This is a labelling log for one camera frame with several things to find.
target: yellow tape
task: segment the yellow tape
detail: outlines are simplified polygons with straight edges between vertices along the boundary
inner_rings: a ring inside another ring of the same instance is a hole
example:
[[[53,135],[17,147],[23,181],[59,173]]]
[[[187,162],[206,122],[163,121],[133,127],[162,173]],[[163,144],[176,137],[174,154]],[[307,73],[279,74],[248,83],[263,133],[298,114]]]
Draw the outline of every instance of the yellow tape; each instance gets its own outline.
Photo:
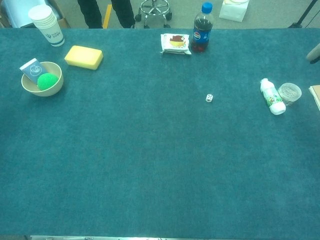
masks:
[[[111,14],[111,9],[112,9],[112,5],[111,5],[111,4],[108,4],[108,6],[106,7],[106,12],[105,12],[104,21],[103,21],[103,28],[104,28],[104,29],[107,29],[107,28],[108,28],[109,19],[110,19],[110,14]]]

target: food wrapper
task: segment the food wrapper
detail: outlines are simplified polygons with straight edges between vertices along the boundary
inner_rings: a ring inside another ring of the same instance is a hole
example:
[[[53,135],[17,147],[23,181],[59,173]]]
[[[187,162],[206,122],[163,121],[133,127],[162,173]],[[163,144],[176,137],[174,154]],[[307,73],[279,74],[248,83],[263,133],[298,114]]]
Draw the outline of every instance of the food wrapper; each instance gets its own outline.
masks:
[[[161,46],[162,53],[191,55],[187,34],[161,34]]]

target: black pants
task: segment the black pants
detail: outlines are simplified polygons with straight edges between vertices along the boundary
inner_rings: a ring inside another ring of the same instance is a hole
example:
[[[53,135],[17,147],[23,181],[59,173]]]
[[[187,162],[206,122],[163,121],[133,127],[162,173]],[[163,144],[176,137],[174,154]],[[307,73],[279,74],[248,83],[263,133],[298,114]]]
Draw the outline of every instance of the black pants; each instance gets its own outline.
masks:
[[[112,7],[122,27],[130,28],[136,23],[130,0],[111,0]],[[85,23],[90,29],[102,28],[102,17],[96,0],[78,0]]]

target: paper cup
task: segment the paper cup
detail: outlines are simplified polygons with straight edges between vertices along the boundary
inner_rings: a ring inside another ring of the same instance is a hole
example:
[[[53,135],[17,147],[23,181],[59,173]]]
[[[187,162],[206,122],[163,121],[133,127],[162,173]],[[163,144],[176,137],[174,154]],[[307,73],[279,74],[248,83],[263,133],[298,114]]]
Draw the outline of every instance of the paper cup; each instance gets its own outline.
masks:
[[[52,46],[64,44],[65,38],[51,7],[45,4],[34,6],[29,10],[28,16]]]

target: die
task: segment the die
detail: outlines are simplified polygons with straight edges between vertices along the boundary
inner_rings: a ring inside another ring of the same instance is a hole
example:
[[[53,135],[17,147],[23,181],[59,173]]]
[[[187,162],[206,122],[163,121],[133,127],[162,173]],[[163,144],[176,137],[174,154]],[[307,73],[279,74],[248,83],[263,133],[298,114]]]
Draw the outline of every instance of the die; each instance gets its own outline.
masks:
[[[208,103],[211,103],[212,99],[214,98],[214,96],[212,94],[208,94],[205,98],[205,100],[208,102]]]

